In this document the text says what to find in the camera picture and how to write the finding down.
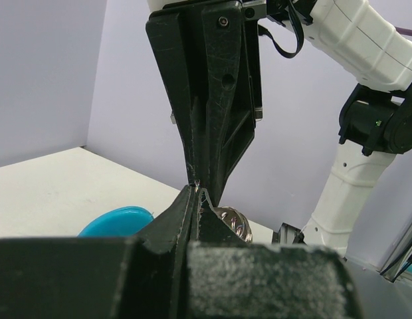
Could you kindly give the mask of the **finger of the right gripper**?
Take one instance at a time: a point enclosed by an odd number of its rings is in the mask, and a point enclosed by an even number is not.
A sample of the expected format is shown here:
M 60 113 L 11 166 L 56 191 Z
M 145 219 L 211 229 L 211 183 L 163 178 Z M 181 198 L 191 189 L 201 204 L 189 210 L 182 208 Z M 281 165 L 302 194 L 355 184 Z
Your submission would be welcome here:
M 227 180 L 254 137 L 253 101 L 240 5 L 208 5 L 201 13 L 209 98 L 206 104 L 207 179 L 217 206 Z
M 206 59 L 199 15 L 155 12 L 146 32 L 183 145 L 188 183 L 206 185 Z

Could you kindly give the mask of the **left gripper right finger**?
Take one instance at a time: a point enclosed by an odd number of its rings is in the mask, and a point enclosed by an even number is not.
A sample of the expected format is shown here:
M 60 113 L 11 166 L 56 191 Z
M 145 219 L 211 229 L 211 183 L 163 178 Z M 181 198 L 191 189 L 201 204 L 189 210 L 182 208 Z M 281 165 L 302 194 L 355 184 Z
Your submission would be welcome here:
M 187 249 L 190 318 L 361 318 L 343 260 L 325 247 L 247 244 L 216 216 L 206 189 Z

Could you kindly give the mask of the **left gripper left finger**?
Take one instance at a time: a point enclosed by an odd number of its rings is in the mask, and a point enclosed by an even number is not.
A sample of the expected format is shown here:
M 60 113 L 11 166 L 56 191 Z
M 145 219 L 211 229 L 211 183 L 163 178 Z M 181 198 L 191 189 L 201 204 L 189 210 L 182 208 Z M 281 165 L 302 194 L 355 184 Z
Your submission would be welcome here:
M 0 318 L 188 318 L 186 186 L 131 237 L 0 239 Z

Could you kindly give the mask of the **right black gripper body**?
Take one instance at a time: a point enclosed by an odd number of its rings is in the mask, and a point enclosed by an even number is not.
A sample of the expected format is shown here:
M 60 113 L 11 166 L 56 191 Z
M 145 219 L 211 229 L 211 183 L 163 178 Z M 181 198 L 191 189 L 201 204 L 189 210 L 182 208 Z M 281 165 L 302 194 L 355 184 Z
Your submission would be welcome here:
M 201 13 L 208 5 L 240 5 L 244 19 L 246 59 L 249 70 L 249 83 L 253 101 L 253 118 L 262 117 L 262 92 L 260 79 L 260 58 L 258 39 L 261 36 L 271 37 L 269 31 L 260 26 L 258 21 L 269 18 L 283 27 L 294 28 L 296 49 L 300 51 L 304 44 L 303 26 L 312 24 L 311 1 L 149 1 L 150 14 L 159 12 L 184 11 L 199 15 L 203 27 Z M 206 104 L 209 98 L 207 58 L 206 59 Z

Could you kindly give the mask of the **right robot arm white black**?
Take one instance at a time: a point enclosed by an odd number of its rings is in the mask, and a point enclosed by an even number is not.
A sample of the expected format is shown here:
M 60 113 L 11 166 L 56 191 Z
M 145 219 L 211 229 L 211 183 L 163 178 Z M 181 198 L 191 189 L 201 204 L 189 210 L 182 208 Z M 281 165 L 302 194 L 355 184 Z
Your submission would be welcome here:
M 146 32 L 179 130 L 188 182 L 220 202 L 262 117 L 258 40 L 270 19 L 355 76 L 330 176 L 300 232 L 345 255 L 395 156 L 412 149 L 412 42 L 368 1 L 150 1 Z

